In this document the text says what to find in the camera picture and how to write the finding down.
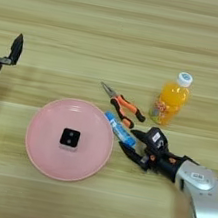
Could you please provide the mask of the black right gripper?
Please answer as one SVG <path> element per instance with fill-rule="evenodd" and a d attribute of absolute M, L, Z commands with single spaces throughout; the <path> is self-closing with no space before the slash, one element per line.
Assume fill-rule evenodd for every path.
<path fill-rule="evenodd" d="M 130 132 L 139 141 L 146 141 L 146 133 L 143 131 L 132 129 Z M 169 178 L 171 182 L 176 180 L 175 177 L 177 175 L 177 170 L 179 170 L 181 164 L 187 159 L 186 156 L 179 157 L 166 149 L 156 150 L 155 148 L 149 146 L 144 149 L 145 155 L 142 157 L 136 153 L 134 148 L 126 145 L 126 143 L 120 142 L 119 145 L 124 154 L 132 160 L 132 162 L 136 163 L 142 170 L 152 170 L 155 173 L 161 173 L 165 177 Z"/>

